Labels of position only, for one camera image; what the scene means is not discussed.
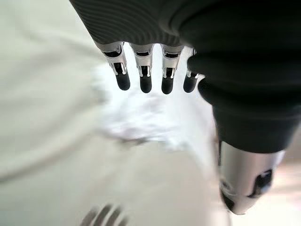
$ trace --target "white cloth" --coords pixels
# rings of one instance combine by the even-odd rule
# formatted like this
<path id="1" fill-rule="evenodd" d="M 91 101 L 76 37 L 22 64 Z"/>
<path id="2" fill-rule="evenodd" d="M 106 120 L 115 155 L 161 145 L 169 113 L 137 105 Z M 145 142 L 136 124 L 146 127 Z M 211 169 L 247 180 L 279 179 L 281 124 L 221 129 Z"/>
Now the white cloth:
<path id="1" fill-rule="evenodd" d="M 140 89 L 135 57 L 128 43 L 124 45 L 124 51 L 131 80 L 131 88 L 128 91 L 118 88 L 109 65 L 99 66 L 94 72 L 93 87 L 104 92 L 105 96 L 99 122 L 100 130 L 123 140 L 162 141 L 168 150 L 183 149 L 185 141 L 180 134 L 179 125 L 168 117 L 168 96 L 164 95 L 160 88 L 160 45 L 155 45 L 153 49 L 152 90 L 147 94 Z"/>

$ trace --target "black finger pad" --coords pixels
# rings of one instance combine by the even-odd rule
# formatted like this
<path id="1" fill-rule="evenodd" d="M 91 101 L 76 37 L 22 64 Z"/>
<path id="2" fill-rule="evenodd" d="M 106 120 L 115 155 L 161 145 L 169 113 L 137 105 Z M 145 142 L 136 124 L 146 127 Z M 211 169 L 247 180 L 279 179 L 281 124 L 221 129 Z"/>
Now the black finger pad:
<path id="1" fill-rule="evenodd" d="M 143 93 L 149 93 L 151 91 L 151 76 L 140 77 L 140 88 Z"/>
<path id="2" fill-rule="evenodd" d="M 174 86 L 174 79 L 171 78 L 162 78 L 162 92 L 164 94 L 170 94 L 171 91 L 173 90 L 173 86 Z"/>
<path id="3" fill-rule="evenodd" d="M 194 77 L 185 77 L 183 89 L 186 93 L 191 93 L 197 84 L 197 79 Z"/>
<path id="4" fill-rule="evenodd" d="M 121 90 L 128 90 L 131 86 L 130 78 L 128 77 L 128 73 L 116 75 L 116 80 L 117 80 L 117 84 Z"/>

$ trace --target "robotic hand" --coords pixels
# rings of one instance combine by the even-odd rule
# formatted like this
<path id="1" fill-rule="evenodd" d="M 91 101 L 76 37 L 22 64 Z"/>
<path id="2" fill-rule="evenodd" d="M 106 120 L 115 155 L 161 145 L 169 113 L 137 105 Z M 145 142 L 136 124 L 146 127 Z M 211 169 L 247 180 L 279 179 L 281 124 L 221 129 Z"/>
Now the robotic hand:
<path id="1" fill-rule="evenodd" d="M 173 89 L 184 45 L 184 90 L 198 73 L 219 137 L 220 192 L 244 214 L 270 188 L 301 117 L 301 14 L 295 1 L 70 0 L 122 90 L 130 88 L 123 42 L 136 58 L 141 90 L 151 90 L 152 47 L 163 54 L 162 91 Z"/>

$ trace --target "crumpled white towel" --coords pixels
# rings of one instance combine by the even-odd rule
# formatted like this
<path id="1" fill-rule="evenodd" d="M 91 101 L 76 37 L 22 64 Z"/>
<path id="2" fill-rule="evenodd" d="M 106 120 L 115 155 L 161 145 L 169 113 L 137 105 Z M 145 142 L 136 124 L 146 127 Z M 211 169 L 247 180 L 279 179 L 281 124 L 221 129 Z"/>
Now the crumpled white towel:
<path id="1" fill-rule="evenodd" d="M 155 45 L 153 50 L 152 90 L 148 94 L 140 90 L 139 73 L 129 44 L 124 45 L 124 51 L 131 81 L 128 91 L 118 88 L 113 70 L 108 64 L 97 67 L 94 72 L 93 87 L 104 91 L 106 100 L 98 128 L 123 140 L 163 141 L 168 150 L 183 148 L 185 142 L 180 136 L 179 127 L 168 117 L 166 100 L 169 97 L 161 91 L 160 45 Z"/>

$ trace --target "chrome finger segment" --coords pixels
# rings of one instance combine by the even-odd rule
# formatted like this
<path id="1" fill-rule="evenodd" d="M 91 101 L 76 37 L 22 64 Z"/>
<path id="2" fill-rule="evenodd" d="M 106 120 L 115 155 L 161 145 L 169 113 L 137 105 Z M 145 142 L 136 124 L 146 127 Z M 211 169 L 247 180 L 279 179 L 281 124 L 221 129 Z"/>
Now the chrome finger segment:
<path id="1" fill-rule="evenodd" d="M 163 54 L 163 77 L 162 77 L 162 92 L 164 94 L 169 94 L 173 90 L 174 85 L 174 74 L 177 70 L 177 66 L 179 63 L 181 51 L 183 46 L 166 46 L 161 45 L 162 54 Z"/>
<path id="2" fill-rule="evenodd" d="M 152 50 L 153 44 L 135 45 L 130 44 L 136 59 L 137 69 L 140 76 L 140 88 L 142 92 L 151 91 L 151 67 L 152 67 Z"/>
<path id="3" fill-rule="evenodd" d="M 127 61 L 123 50 L 123 42 L 114 42 L 107 45 L 96 44 L 105 55 L 110 67 L 113 69 L 119 88 L 128 90 L 130 79 L 127 73 Z"/>
<path id="4" fill-rule="evenodd" d="M 194 49 L 192 49 L 191 55 L 193 56 L 195 54 L 196 54 L 196 51 Z M 191 93 L 197 84 L 197 80 L 198 80 L 198 74 L 194 73 L 190 70 L 187 70 L 186 77 L 185 77 L 184 84 L 183 84 L 184 91 L 186 93 Z"/>

